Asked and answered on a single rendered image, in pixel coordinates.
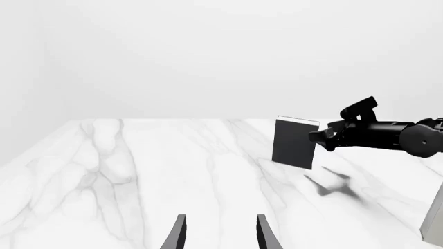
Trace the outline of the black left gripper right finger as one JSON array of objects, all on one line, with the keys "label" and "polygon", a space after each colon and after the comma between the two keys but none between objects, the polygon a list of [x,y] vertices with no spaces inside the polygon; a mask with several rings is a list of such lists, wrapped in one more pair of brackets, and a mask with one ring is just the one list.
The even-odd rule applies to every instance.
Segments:
[{"label": "black left gripper right finger", "polygon": [[259,249],[283,249],[264,214],[257,216],[256,234]]}]

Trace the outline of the grey shelf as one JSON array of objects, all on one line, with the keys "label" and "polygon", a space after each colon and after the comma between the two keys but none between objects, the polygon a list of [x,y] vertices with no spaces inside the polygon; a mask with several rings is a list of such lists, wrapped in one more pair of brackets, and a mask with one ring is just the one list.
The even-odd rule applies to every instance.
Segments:
[{"label": "grey shelf", "polygon": [[443,182],[420,226],[422,241],[443,248]]}]

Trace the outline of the dark grey book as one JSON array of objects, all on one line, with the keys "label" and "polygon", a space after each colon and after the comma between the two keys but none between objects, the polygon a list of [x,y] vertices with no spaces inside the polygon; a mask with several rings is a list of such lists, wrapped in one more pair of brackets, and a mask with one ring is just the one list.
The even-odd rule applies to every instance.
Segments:
[{"label": "dark grey book", "polygon": [[312,169],[315,143],[309,133],[318,131],[319,122],[278,116],[275,120],[272,161],[301,169]]}]

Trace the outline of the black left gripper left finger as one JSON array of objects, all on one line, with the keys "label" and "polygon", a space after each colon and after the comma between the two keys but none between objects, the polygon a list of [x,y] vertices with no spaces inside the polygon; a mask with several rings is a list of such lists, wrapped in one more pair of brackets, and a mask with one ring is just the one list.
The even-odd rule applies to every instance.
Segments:
[{"label": "black left gripper left finger", "polygon": [[160,249],[184,249],[186,242],[186,216],[179,214]]}]

